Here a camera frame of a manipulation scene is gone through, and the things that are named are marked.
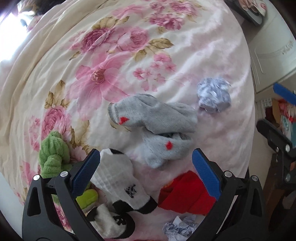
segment bed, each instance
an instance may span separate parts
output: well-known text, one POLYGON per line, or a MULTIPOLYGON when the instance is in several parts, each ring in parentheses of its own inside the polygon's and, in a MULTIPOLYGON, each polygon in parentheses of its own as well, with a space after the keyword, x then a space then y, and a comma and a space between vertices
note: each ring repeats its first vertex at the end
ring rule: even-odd
MULTIPOLYGON (((51 130, 69 143, 72 160, 83 160, 92 148, 127 154, 134 176, 155 200, 172 179, 194 171, 191 155, 162 169, 148 167, 141 137, 110 123, 109 103, 137 93, 192 106, 198 118, 194 148, 222 170, 245 176, 255 126, 250 55, 222 0, 66 0, 39 20, 0 68, 0 171, 22 204, 40 173, 40 142, 51 130), (102 87, 89 85, 93 73, 102 87), (231 84, 230 108, 216 114, 199 108, 196 86, 206 77, 231 84)), ((156 208, 130 215, 136 229, 127 240, 167 240, 162 226, 179 214, 156 208)))

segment lime green cloth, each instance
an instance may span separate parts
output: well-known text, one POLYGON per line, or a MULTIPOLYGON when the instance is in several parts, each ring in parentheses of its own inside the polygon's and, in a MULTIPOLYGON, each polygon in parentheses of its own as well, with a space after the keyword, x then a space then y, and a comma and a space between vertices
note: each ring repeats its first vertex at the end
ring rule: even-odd
POLYGON ((98 193, 94 189, 85 190, 84 193, 76 198, 77 203, 81 209, 87 208, 89 205, 93 204, 98 200, 98 193))

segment white cabinet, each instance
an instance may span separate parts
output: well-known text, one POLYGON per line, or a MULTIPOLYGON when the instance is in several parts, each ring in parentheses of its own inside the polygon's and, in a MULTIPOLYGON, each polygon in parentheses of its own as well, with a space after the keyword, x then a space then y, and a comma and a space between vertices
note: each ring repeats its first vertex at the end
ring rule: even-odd
POLYGON ((296 72, 296 41, 284 19, 269 2, 263 25, 242 25, 251 55, 255 91, 259 93, 296 72))

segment blue gripper pad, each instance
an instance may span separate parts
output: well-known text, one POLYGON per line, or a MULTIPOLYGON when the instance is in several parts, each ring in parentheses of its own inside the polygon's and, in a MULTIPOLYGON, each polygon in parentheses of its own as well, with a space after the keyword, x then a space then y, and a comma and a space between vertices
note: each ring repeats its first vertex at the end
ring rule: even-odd
POLYGON ((292 105, 296 105, 296 95, 289 91, 287 88, 278 83, 275 83, 273 89, 274 92, 283 97, 285 101, 289 102, 292 105))
POLYGON ((71 182, 71 195, 73 198, 81 196, 90 179, 100 164, 100 152, 92 149, 84 161, 76 163, 70 173, 73 175, 71 182))
POLYGON ((209 161, 199 148, 192 152, 192 163, 209 195, 218 200, 221 195, 221 180, 217 177, 217 174, 222 174, 222 170, 215 162, 209 161), (215 171, 211 168, 211 163, 215 165, 215 171, 218 173, 215 173, 215 171))

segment red heel patch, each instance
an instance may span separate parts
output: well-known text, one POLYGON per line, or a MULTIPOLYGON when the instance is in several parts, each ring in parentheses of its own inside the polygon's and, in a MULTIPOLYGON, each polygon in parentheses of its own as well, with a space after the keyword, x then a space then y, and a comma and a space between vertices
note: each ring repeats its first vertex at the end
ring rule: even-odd
POLYGON ((165 147, 167 150, 170 150, 173 148, 173 144, 170 141, 168 141, 167 144, 165 145, 165 147))
POLYGON ((122 125, 124 124, 125 122, 127 122, 129 120, 129 118, 126 118, 126 117, 120 117, 120 122, 118 123, 119 125, 122 125))

